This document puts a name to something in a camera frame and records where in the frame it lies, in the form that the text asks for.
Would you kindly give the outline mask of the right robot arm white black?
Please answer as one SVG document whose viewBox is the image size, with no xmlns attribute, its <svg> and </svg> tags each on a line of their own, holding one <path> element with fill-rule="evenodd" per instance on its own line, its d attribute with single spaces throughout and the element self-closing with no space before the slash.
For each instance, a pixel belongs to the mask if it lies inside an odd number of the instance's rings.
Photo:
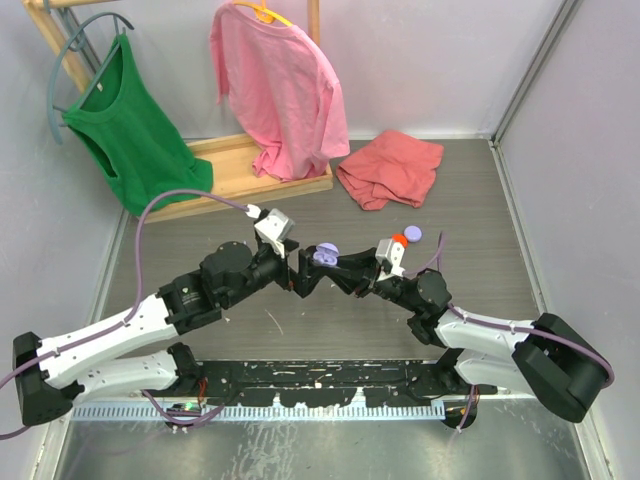
<svg viewBox="0 0 640 480">
<path fill-rule="evenodd" d="M 470 385 L 493 385 L 534 396 L 554 415 L 581 422 L 599 393 L 615 379 L 611 364 L 561 317 L 535 320 L 471 313 L 452 302 L 440 261 L 402 266 L 402 243 L 384 240 L 367 252 L 327 256 L 335 282 L 354 295 L 374 293 L 410 312 L 408 324 L 424 344 L 452 349 L 438 379 L 459 394 Z"/>
</svg>

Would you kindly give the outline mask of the green tank top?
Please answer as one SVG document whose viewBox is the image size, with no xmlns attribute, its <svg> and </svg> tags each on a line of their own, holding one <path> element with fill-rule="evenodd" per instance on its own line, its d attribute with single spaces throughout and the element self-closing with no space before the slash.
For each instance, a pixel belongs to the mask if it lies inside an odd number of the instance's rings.
<svg viewBox="0 0 640 480">
<path fill-rule="evenodd" d="M 139 216 L 167 191 L 211 191 L 212 165 L 194 156 L 147 91 L 127 36 L 117 35 L 109 53 L 111 61 L 98 84 L 62 119 L 86 146 L 124 209 Z"/>
</svg>

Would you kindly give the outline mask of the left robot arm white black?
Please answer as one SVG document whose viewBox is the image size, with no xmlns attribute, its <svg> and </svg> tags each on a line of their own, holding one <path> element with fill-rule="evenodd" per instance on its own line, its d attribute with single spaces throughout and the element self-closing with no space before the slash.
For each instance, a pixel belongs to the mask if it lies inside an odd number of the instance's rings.
<svg viewBox="0 0 640 480">
<path fill-rule="evenodd" d="M 266 285 L 297 288 L 305 295 L 314 273 L 336 267 L 332 245 L 300 253 L 299 268 L 288 266 L 286 254 L 262 244 L 256 252 L 238 242 L 226 242 L 208 255 L 198 270 L 181 275 L 134 305 L 83 329 L 42 339 L 32 332 L 13 341 L 15 385 L 21 420 L 33 427 L 51 422 L 88 399 L 92 388 L 164 390 L 178 396 L 194 393 L 199 370 L 162 355 L 157 367 L 129 367 L 117 357 L 163 340 L 171 340 L 220 319 L 232 307 Z"/>
</svg>

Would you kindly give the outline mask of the lilac round charging case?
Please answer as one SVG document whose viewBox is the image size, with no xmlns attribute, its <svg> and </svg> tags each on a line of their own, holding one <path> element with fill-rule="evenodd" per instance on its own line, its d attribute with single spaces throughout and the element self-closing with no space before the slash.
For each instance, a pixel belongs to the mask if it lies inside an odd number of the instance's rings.
<svg viewBox="0 0 640 480">
<path fill-rule="evenodd" d="M 333 268 L 337 266 L 339 256 L 339 249 L 336 245 L 324 242 L 315 247 L 312 259 L 316 265 Z"/>
</svg>

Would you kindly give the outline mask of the coral folded cloth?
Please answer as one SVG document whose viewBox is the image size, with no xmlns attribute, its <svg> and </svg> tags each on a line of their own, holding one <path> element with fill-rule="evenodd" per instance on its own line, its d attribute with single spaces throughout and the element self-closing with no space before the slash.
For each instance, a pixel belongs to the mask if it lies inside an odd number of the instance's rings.
<svg viewBox="0 0 640 480">
<path fill-rule="evenodd" d="M 436 180 L 444 147 L 387 130 L 358 149 L 336 169 L 336 177 L 365 211 L 390 202 L 419 208 Z"/>
</svg>

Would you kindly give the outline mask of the orange round charging case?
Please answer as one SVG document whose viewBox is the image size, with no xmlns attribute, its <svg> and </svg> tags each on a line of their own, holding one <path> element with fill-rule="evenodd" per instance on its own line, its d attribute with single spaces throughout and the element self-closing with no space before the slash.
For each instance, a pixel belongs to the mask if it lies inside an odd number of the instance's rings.
<svg viewBox="0 0 640 480">
<path fill-rule="evenodd" d="M 392 236 L 392 240 L 394 242 L 400 243 L 404 248 L 406 248 L 409 244 L 408 239 L 403 234 L 394 234 Z"/>
</svg>

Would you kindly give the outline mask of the aluminium corner post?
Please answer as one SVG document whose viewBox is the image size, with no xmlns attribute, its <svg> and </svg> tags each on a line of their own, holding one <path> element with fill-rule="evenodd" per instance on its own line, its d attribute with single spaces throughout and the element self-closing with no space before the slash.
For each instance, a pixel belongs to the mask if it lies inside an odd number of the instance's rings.
<svg viewBox="0 0 640 480">
<path fill-rule="evenodd" d="M 494 133 L 490 137 L 492 145 L 498 146 L 503 140 L 582 3 L 582 0 L 563 0 L 560 2 L 559 8 L 546 29 Z"/>
</svg>

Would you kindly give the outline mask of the lilac earbud charging case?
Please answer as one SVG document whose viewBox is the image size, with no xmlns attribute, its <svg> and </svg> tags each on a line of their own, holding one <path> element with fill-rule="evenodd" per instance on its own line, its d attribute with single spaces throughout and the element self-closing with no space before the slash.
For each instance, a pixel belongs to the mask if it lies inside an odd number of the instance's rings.
<svg viewBox="0 0 640 480">
<path fill-rule="evenodd" d="M 422 230 L 416 225 L 409 225 L 404 229 L 404 236 L 408 240 L 409 243 L 417 243 L 423 237 Z"/>
</svg>

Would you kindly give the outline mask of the pink t-shirt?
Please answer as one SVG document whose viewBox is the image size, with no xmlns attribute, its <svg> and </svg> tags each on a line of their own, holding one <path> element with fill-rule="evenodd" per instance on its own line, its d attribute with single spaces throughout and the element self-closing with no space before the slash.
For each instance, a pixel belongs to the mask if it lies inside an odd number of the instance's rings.
<svg viewBox="0 0 640 480">
<path fill-rule="evenodd" d="M 214 15 L 209 45 L 218 98 L 261 150 L 255 175 L 314 178 L 349 154 L 340 81 L 302 29 L 264 23 L 227 2 Z"/>
</svg>

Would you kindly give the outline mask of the yellow hanger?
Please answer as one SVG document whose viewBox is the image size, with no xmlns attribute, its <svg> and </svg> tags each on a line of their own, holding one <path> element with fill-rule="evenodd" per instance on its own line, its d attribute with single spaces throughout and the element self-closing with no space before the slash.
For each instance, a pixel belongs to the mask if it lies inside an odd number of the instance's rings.
<svg viewBox="0 0 640 480">
<path fill-rule="evenodd" d="M 276 13 L 275 11 L 269 9 L 265 1 L 260 1 L 259 3 L 257 3 L 255 1 L 233 0 L 232 4 L 238 7 L 251 9 L 254 12 L 256 18 L 265 24 L 273 24 L 274 22 L 279 22 L 286 27 L 290 27 L 293 25 L 291 21 Z"/>
</svg>

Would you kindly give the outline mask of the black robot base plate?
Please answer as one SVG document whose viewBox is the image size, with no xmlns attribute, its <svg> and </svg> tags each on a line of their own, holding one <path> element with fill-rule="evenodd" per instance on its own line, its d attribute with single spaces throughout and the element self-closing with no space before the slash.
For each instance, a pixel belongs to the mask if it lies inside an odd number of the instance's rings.
<svg viewBox="0 0 640 480">
<path fill-rule="evenodd" d="M 287 408 L 340 406 L 364 395 L 369 408 L 429 406 L 471 386 L 453 370 L 420 360 L 206 361 L 156 398 L 202 396 L 209 405 Z"/>
</svg>

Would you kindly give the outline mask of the wooden clothes rack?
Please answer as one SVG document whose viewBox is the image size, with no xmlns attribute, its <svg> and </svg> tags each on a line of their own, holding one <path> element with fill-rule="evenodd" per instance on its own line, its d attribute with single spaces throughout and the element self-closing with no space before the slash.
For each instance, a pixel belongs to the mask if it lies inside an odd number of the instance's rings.
<svg viewBox="0 0 640 480">
<path fill-rule="evenodd" d="M 78 1 L 25 1 L 23 6 L 43 38 L 56 55 L 50 83 L 47 87 L 47 121 L 57 143 L 62 142 L 60 126 L 56 123 L 53 95 L 61 69 L 83 93 L 99 70 L 95 50 L 86 36 L 86 28 L 102 17 L 111 17 L 122 25 L 122 31 L 133 28 L 131 22 L 115 12 L 100 12 L 80 22 L 72 8 Z M 302 180 L 282 182 L 271 176 L 258 177 L 253 173 L 253 160 L 260 153 L 254 139 L 246 134 L 192 141 L 187 147 L 195 157 L 208 162 L 214 174 L 211 193 L 236 203 L 260 204 L 299 195 L 329 190 L 333 187 L 333 172 L 327 167 L 321 175 Z"/>
</svg>

